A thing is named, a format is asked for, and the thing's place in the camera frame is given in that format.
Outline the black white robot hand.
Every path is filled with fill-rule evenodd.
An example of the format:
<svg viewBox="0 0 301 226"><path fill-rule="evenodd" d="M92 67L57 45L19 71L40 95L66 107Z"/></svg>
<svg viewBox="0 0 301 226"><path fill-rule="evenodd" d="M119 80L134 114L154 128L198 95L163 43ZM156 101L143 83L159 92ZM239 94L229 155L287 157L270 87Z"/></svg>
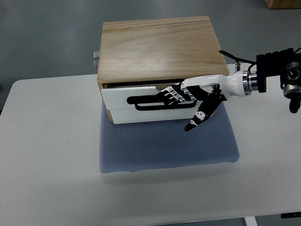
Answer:
<svg viewBox="0 0 301 226"><path fill-rule="evenodd" d="M187 101L200 101L198 110L185 126L186 132L208 120L221 102L230 97L245 97L251 94L248 71L238 71L232 75L207 75L185 79L168 86L155 97L165 105L179 105Z"/></svg>

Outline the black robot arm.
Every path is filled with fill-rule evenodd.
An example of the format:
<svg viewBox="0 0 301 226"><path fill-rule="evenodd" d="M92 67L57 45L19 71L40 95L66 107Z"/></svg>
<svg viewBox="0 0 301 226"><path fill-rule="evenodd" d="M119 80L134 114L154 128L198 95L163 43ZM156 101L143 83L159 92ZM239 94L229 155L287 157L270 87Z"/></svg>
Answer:
<svg viewBox="0 0 301 226"><path fill-rule="evenodd" d="M289 110L297 113L301 107L301 55L293 48L256 56L256 78L251 87L265 93L266 78L279 76L284 97L290 99Z"/></svg>

